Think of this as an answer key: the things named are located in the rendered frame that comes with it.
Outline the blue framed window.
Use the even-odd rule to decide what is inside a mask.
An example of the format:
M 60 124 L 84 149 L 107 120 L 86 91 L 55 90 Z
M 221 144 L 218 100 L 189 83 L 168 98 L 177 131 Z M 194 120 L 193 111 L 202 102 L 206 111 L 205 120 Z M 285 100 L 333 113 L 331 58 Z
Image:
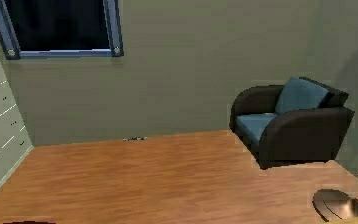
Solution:
M 121 57 L 119 0 L 0 0 L 8 60 Z

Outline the white chest of drawers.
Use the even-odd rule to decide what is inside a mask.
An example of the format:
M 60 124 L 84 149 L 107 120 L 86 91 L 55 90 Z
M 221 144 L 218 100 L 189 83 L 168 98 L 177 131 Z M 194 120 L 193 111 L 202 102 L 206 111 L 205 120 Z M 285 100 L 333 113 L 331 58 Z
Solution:
M 33 148 L 0 62 L 0 188 Z

